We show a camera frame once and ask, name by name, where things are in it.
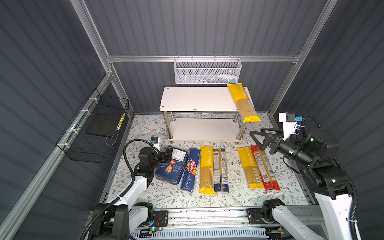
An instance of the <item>red pasta package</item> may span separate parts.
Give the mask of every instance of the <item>red pasta package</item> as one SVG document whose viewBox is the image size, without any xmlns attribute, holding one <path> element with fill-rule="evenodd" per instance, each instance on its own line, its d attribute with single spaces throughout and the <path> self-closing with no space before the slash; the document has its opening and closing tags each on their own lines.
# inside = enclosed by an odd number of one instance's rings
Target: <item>red pasta package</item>
<svg viewBox="0 0 384 240">
<path fill-rule="evenodd" d="M 265 190 L 275 189 L 280 191 L 275 174 L 273 173 L 271 164 L 264 151 L 260 151 L 257 146 L 251 146 L 253 156 L 260 171 L 260 177 L 263 180 Z"/>
</svg>

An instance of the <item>barilla logo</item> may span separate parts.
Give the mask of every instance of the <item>barilla logo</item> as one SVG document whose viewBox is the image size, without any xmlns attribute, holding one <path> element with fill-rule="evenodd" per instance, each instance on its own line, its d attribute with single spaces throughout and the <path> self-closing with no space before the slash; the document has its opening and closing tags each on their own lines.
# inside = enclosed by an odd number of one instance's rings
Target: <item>barilla logo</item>
<svg viewBox="0 0 384 240">
<path fill-rule="evenodd" d="M 188 171 L 189 171 L 190 173 L 192 173 L 192 172 L 195 170 L 195 168 L 196 168 L 196 163 L 195 163 L 194 160 L 192 160 L 192 162 L 191 162 L 191 166 L 189 167 Z"/>
</svg>

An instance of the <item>black wire basket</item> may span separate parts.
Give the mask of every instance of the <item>black wire basket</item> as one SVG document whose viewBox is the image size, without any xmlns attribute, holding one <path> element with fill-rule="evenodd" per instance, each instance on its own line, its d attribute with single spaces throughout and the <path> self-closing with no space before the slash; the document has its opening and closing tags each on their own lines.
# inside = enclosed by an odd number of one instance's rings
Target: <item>black wire basket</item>
<svg viewBox="0 0 384 240">
<path fill-rule="evenodd" d="M 70 128 L 71 120 L 56 145 L 74 161 L 113 162 L 129 121 L 128 110 L 128 99 L 98 94 Z M 68 137 L 60 142 L 63 136 Z"/>
</svg>

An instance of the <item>white mesh basket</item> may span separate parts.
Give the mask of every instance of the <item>white mesh basket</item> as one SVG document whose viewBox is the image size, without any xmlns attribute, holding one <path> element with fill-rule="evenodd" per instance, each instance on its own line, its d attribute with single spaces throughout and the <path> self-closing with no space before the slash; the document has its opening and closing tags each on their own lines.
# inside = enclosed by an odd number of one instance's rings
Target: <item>white mesh basket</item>
<svg viewBox="0 0 384 240">
<path fill-rule="evenodd" d="M 227 84 L 238 83 L 240 59 L 228 61 L 179 61 L 175 58 L 175 82 L 177 84 Z"/>
</svg>

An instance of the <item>basket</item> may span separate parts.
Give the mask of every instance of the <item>basket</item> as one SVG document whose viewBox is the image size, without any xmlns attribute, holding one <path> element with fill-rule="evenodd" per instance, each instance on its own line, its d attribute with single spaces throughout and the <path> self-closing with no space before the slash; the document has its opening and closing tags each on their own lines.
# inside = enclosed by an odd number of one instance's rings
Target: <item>basket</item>
<svg viewBox="0 0 384 240">
<path fill-rule="evenodd" d="M 66 130 L 61 134 L 59 139 L 69 132 L 69 136 L 65 142 L 57 142 L 56 145 L 74 161 L 108 163 L 113 162 L 118 153 L 120 143 L 122 141 L 126 126 L 129 121 L 127 115 L 129 110 L 128 99 L 112 97 L 107 95 L 98 95 L 87 110 L 81 110 L 80 120 L 71 129 Z M 99 119 L 100 116 L 107 116 L 109 119 L 118 119 L 117 124 L 113 124 L 119 130 L 113 129 L 111 137 L 98 136 L 94 133 L 89 134 L 89 128 L 92 122 Z"/>
<path fill-rule="evenodd" d="M 227 84 L 238 83 L 240 59 L 228 61 L 179 61 L 175 58 L 175 82 L 177 84 Z"/>
</svg>

